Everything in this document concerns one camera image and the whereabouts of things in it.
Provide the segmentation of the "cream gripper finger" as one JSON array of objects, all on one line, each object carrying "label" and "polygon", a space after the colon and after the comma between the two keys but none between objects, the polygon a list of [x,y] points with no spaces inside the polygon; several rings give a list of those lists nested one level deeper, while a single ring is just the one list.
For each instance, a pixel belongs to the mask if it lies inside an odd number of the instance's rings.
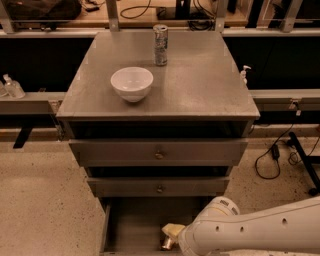
[{"label": "cream gripper finger", "polygon": [[184,228],[181,224],[168,223],[162,228],[162,232],[171,239],[177,239]]}]

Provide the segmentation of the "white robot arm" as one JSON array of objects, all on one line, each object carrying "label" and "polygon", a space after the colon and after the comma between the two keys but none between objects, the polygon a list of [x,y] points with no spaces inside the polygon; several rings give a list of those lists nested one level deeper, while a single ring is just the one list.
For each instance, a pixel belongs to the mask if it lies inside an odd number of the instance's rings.
[{"label": "white robot arm", "polygon": [[184,256],[233,250],[317,253],[320,199],[242,214],[232,200],[216,197],[191,224],[169,223],[162,231],[179,245]]}]

